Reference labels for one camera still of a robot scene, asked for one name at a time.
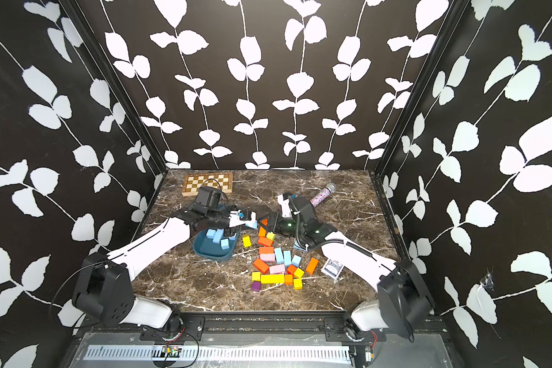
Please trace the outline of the orange block right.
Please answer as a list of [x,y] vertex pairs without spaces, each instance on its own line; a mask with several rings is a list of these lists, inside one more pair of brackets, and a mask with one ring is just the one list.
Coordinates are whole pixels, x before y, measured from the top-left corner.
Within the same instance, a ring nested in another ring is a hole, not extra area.
[[316,258],[311,258],[311,260],[309,261],[305,271],[306,273],[310,274],[310,275],[313,275],[315,273],[315,270],[317,268],[317,265],[318,265],[318,262],[319,260],[317,260]]

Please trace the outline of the blue playing card deck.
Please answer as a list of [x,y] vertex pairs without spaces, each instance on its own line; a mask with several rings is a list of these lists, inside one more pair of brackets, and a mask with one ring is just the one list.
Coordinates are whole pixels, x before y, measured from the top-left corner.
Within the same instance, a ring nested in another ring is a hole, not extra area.
[[344,265],[342,265],[340,262],[334,261],[333,259],[328,259],[322,267],[321,272],[337,282],[343,270]]

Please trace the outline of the purple glitter microphone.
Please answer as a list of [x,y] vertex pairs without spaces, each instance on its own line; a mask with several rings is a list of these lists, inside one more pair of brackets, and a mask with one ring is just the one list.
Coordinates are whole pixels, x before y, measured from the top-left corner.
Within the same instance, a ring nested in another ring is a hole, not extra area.
[[336,187],[332,182],[328,183],[316,196],[314,196],[310,200],[311,205],[313,205],[313,207],[319,206],[323,201],[325,201],[326,198],[328,198],[330,194],[335,191],[335,189]]

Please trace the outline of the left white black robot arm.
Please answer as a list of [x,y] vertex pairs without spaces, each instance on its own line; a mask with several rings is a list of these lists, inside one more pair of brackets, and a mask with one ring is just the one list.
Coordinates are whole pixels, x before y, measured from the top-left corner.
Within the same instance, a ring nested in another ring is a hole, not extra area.
[[78,272],[72,305],[107,327],[135,324],[164,328],[173,309],[134,294],[132,281],[172,248],[203,230],[256,224],[255,212],[222,205],[222,196],[221,190],[204,186],[191,204],[174,211],[153,231],[106,255],[86,257]]

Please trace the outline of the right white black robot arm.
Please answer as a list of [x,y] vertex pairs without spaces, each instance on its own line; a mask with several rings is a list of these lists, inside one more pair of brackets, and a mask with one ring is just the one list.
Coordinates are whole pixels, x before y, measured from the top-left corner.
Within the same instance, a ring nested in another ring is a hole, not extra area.
[[259,222],[270,232],[292,237],[303,251],[321,251],[328,260],[352,271],[373,287],[377,297],[348,311],[344,329],[357,340],[366,332],[387,328],[414,341],[414,331],[435,308],[418,268],[409,260],[396,262],[350,240],[331,224],[318,219],[314,204],[303,196],[278,197],[279,212]]

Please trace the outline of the dark teal plastic tray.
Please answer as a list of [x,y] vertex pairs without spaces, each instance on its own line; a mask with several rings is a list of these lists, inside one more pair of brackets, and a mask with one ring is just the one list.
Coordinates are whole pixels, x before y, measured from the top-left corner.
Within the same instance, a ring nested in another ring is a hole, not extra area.
[[199,233],[193,242],[193,251],[204,259],[228,261],[235,250],[240,232],[236,230],[207,229]]

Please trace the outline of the orange red block lower left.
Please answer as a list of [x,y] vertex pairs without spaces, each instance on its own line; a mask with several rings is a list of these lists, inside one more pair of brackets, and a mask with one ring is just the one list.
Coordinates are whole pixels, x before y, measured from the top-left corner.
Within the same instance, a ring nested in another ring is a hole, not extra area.
[[260,273],[268,274],[270,266],[262,261],[262,259],[254,260],[253,265]]

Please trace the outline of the wooden chess board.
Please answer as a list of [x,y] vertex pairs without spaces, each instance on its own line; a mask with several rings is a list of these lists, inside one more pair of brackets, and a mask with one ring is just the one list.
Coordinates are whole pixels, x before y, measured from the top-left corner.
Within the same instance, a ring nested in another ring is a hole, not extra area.
[[233,188],[233,172],[189,174],[184,179],[182,195],[185,197],[196,196],[202,186],[211,186],[230,194]]

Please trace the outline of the long yellow block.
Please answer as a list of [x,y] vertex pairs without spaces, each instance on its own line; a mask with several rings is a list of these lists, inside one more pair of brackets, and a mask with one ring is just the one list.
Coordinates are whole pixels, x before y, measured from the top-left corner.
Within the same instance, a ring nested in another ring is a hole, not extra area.
[[262,285],[284,284],[286,277],[284,274],[262,274],[260,282]]

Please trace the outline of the small yellow block left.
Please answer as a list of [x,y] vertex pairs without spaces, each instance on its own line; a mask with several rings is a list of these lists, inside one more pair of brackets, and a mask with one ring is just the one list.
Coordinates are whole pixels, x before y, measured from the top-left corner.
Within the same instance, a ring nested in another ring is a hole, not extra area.
[[244,248],[249,248],[251,247],[251,239],[249,236],[243,236],[242,237],[242,243],[244,245]]

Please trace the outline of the purple cube block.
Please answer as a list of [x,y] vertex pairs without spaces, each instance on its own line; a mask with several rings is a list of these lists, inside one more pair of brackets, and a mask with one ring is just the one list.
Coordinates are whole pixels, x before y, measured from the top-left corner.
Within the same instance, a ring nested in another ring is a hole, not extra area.
[[259,292],[262,289],[261,282],[252,282],[251,289],[255,292]]

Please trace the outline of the black front rail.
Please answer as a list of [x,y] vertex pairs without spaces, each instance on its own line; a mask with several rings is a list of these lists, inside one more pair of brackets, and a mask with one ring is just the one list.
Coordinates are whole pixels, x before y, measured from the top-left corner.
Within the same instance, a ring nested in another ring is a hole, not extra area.
[[108,328],[96,325],[90,331],[99,333],[136,333],[143,340],[161,341],[162,336],[173,336],[185,331],[202,340],[210,334],[322,334],[328,342],[369,344],[384,342],[394,333],[389,328],[371,328],[360,332],[351,327],[343,311],[253,311],[253,312],[185,312],[170,318],[170,326],[160,331],[121,324]]

